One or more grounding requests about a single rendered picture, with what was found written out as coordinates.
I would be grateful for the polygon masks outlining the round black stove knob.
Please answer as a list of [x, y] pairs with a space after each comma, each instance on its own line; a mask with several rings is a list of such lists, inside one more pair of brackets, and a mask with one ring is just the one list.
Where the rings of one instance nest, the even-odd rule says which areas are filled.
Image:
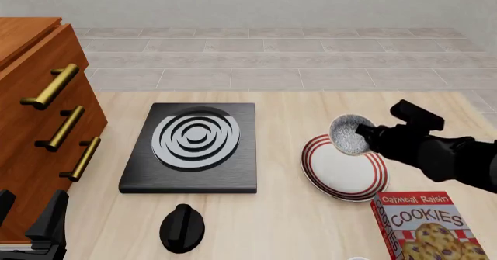
[[184, 254], [201, 243], [204, 233], [202, 215], [190, 205], [181, 203], [162, 221], [159, 238], [169, 252]]

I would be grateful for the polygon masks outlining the black patterned bowl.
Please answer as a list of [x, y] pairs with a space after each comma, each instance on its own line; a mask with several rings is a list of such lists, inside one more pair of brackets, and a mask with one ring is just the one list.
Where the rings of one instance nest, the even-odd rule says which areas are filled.
[[346, 114], [336, 117], [329, 127], [329, 138], [335, 147], [344, 154], [356, 156], [371, 152], [363, 136], [356, 133], [360, 124], [375, 127], [366, 117]]

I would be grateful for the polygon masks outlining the wooden cabinet drawer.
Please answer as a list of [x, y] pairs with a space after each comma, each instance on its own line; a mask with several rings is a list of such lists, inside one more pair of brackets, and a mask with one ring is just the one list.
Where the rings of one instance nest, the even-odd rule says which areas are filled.
[[84, 154], [80, 143], [99, 136], [107, 124], [84, 73], [77, 73], [46, 109], [20, 103], [53, 79], [45, 73], [11, 85], [0, 82], [0, 189], [18, 197], [67, 189], [71, 180], [60, 173], [72, 173]]
[[0, 241], [25, 241], [25, 232], [43, 212], [54, 192], [70, 187], [70, 180], [58, 175], [71, 171], [77, 164], [85, 150], [79, 142], [99, 136], [106, 124], [98, 103], [82, 125], [82, 132], [77, 133], [72, 142], [66, 138], [57, 152], [35, 146], [16, 154], [0, 152], [0, 190], [7, 189], [16, 196], [0, 227]]
[[[53, 80], [50, 71], [76, 64], [79, 73], [45, 110], [22, 106], [21, 98], [37, 97]], [[85, 108], [80, 122], [68, 136], [72, 142], [98, 105], [85, 77], [89, 63], [70, 24], [56, 26], [42, 40], [0, 71], [0, 152], [16, 154], [49, 140], [66, 119], [61, 110]]]

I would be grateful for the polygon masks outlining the flat black stove plate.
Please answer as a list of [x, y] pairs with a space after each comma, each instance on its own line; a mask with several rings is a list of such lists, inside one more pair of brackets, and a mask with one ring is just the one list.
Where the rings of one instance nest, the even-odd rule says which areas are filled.
[[254, 103], [153, 103], [123, 194], [255, 194]]

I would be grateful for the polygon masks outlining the white plate with red rings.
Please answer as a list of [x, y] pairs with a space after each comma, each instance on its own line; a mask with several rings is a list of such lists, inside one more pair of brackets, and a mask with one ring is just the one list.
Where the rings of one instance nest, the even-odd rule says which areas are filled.
[[312, 185], [342, 201], [369, 201], [388, 188], [391, 177], [379, 154], [344, 154], [326, 134], [311, 138], [302, 147], [300, 162]]

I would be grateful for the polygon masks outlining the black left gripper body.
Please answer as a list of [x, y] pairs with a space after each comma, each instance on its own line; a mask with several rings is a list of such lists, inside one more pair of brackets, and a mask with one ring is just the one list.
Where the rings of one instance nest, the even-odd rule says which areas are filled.
[[42, 241], [0, 241], [0, 260], [64, 260], [66, 238]]

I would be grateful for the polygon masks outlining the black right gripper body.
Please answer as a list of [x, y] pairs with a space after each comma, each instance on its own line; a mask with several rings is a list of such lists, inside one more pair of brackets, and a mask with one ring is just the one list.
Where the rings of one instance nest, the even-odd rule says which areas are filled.
[[380, 154], [386, 159], [417, 161], [419, 147], [428, 133], [404, 124], [397, 124], [395, 127], [377, 127], [375, 136], [384, 138], [384, 151]]

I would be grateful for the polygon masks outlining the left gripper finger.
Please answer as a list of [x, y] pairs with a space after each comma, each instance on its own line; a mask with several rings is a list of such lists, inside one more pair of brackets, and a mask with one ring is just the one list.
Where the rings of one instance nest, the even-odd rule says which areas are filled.
[[69, 195], [57, 190], [36, 222], [25, 233], [33, 243], [66, 244], [65, 217]]
[[0, 227], [9, 214], [9, 211], [11, 210], [15, 200], [15, 194], [8, 191], [7, 189], [3, 189], [0, 191]]

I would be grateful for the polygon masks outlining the wooden cabinet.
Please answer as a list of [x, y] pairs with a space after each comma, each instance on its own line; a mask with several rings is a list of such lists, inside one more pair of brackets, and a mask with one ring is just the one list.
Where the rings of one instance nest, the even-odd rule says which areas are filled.
[[1, 17], [0, 71], [47, 36], [56, 26], [63, 25], [58, 17]]

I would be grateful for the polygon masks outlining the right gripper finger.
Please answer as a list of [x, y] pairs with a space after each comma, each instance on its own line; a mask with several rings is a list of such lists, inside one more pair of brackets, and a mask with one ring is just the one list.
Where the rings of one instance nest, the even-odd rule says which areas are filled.
[[355, 133], [360, 136], [373, 136], [376, 133], [376, 127], [369, 127], [366, 124], [358, 124]]
[[380, 154], [384, 151], [384, 138], [382, 136], [370, 136], [366, 138], [366, 142], [372, 152]]

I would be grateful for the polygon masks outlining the oatmeal raisin cookies box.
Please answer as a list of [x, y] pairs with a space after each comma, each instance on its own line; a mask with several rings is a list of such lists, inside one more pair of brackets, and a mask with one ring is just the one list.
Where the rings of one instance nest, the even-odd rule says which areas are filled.
[[379, 192], [370, 208], [391, 260], [490, 260], [446, 192]]

